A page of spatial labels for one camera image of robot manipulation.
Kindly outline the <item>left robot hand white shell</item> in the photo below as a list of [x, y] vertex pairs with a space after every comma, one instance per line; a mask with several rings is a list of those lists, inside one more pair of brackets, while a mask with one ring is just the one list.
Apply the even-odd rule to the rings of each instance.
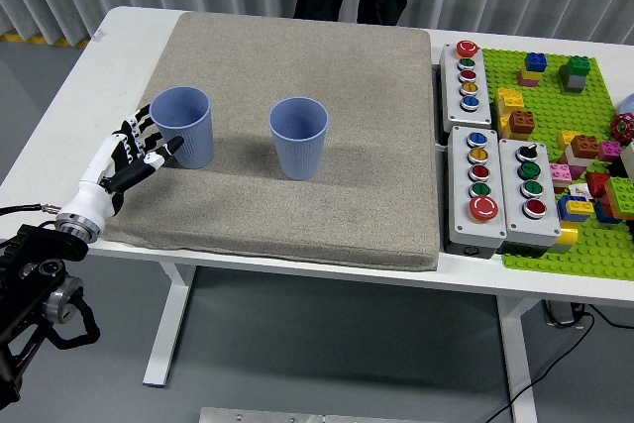
[[55, 228], [95, 242], [106, 220], [121, 210], [124, 193], [153, 175], [183, 144], [181, 134], [163, 137], [149, 106], [137, 110], [103, 141], [80, 178], [77, 194], [57, 213]]

